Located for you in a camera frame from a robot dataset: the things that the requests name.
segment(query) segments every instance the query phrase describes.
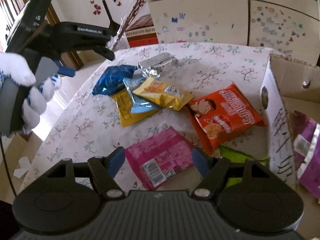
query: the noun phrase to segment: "table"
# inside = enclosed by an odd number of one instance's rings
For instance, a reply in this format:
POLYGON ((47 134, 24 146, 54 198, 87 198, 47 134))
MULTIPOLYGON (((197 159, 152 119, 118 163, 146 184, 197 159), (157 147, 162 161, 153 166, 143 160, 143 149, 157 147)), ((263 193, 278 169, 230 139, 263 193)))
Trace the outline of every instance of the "table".
MULTIPOLYGON (((144 140, 172 125, 194 146, 201 146, 187 114, 183 111, 164 109, 134 125, 123 128, 120 125, 116 103, 111 97, 93 96, 91 91, 108 66, 137 65, 138 62, 157 54, 169 52, 180 63, 180 67, 162 77, 163 81, 203 96, 225 87, 234 81, 248 100, 261 112, 260 100, 256 100, 265 71, 268 55, 277 53, 269 48, 253 48, 216 43, 159 44, 117 51, 113 62, 106 60, 83 84, 73 97, 67 109, 52 128, 47 139, 36 154, 32 168, 26 175, 21 189, 25 188, 62 158, 74 162, 86 162, 96 155, 107 156, 118 146, 124 148, 144 140)), ((248 148, 249 140, 263 128, 253 127, 229 142, 233 148, 244 150, 256 157, 266 155, 266 149, 248 148)), ((160 189, 192 190, 200 182, 195 168, 170 178, 160 189)), ((144 189, 139 179, 125 161, 115 181, 126 192, 144 189)), ((90 186, 89 180, 77 182, 90 186)))

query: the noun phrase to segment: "green snack bag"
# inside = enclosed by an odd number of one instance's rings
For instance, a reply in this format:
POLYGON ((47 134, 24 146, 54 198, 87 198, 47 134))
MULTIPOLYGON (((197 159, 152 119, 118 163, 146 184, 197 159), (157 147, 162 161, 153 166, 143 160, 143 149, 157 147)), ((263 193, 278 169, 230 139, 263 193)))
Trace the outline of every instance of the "green snack bag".
MULTIPOLYGON (((245 160, 247 158, 254 159, 254 157, 249 154, 246 154, 242 151, 232 149, 232 148, 225 146, 225 145, 222 145, 222 144, 219 145, 219 149, 220 149, 220 156, 228 158, 233 163, 245 163, 245 160)), ((266 166, 268 164, 268 160, 269 160, 269 158, 268 158, 268 156, 266 156, 263 159, 258 160, 258 161, 260 161, 263 165, 266 166)))
MULTIPOLYGON (((225 158, 228 158, 231 162, 233 163, 245 163, 245 160, 247 158, 253 158, 253 156, 246 154, 242 151, 238 151, 235 149, 232 149, 228 146, 219 145, 220 149, 220 156, 223 156, 225 158)), ((263 165, 267 166, 268 165, 268 156, 264 157, 263 159, 259 160, 263 165)), ((242 178, 229 178, 227 180, 227 184, 225 188, 231 187, 232 185, 238 184, 242 181, 242 178)))

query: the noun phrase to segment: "yellow snack bag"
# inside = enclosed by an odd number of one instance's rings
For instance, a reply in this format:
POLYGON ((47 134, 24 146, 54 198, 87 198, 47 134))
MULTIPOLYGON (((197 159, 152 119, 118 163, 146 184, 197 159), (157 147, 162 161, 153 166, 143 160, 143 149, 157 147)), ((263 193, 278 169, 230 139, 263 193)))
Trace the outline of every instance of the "yellow snack bag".
POLYGON ((134 94, 143 97, 158 106, 180 110, 188 103, 194 94, 177 89, 176 87, 148 77, 147 80, 136 90, 134 94))
POLYGON ((145 113, 132 114, 130 111, 132 107, 131 97, 126 89, 121 90, 119 93, 115 94, 112 99, 117 103, 120 123, 122 127, 132 125, 135 122, 138 122, 158 111, 153 110, 145 113))

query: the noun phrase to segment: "black cable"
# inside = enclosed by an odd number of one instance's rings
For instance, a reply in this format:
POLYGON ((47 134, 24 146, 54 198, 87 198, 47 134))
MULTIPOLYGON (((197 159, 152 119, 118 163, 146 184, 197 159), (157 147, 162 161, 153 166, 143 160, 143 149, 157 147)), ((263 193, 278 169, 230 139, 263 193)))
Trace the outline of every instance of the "black cable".
POLYGON ((2 152, 2 158, 3 158, 3 162, 4 162, 4 166, 5 166, 5 171, 7 172, 7 177, 8 177, 8 180, 9 180, 9 183, 10 183, 10 186, 11 186, 11 189, 13 191, 13 194, 14 196, 16 197, 17 196, 17 193, 13 187, 13 184, 12 184, 12 180, 10 178, 10 174, 9 174, 9 169, 8 169, 8 165, 7 165, 7 160, 5 158, 5 155, 4 155, 4 149, 3 149, 3 144, 2 144, 2 137, 0 137, 0 147, 1 147, 1 152, 2 152))

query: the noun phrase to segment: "gloved hand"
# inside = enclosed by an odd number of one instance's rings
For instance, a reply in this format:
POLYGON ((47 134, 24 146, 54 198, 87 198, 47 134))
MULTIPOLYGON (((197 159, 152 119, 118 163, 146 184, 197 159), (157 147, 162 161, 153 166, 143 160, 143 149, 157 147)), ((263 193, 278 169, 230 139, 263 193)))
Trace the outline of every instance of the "gloved hand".
MULTIPOLYGON (((0 90, 6 78, 11 78, 18 85, 25 87, 31 87, 36 83, 36 78, 25 58, 14 53, 0 53, 0 90)), ((47 78, 38 88, 31 88, 22 106, 22 117, 25 122, 22 132, 29 132, 39 124, 40 115, 45 111, 47 102, 52 99, 55 90, 60 87, 61 77, 55 74, 47 78)))

